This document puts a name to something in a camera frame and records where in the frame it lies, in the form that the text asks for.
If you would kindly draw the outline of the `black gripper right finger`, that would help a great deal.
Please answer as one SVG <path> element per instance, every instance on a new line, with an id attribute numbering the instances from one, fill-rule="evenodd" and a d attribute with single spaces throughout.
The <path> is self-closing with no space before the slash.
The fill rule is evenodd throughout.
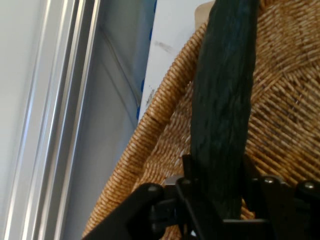
<path id="1" fill-rule="evenodd" d="M 290 186 L 277 175 L 263 175 L 247 155 L 242 159 L 242 197 L 273 240 L 320 238 L 320 183 Z"/>

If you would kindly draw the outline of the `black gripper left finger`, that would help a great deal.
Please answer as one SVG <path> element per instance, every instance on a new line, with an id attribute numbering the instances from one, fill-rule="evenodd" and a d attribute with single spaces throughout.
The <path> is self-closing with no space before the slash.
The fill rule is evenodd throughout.
<path id="1" fill-rule="evenodd" d="M 221 219 L 200 193 L 191 155 L 182 157 L 184 176 L 174 184 L 144 183 L 131 193 L 86 240 L 159 240 L 168 227 L 178 226 L 183 237 L 218 240 Z"/>

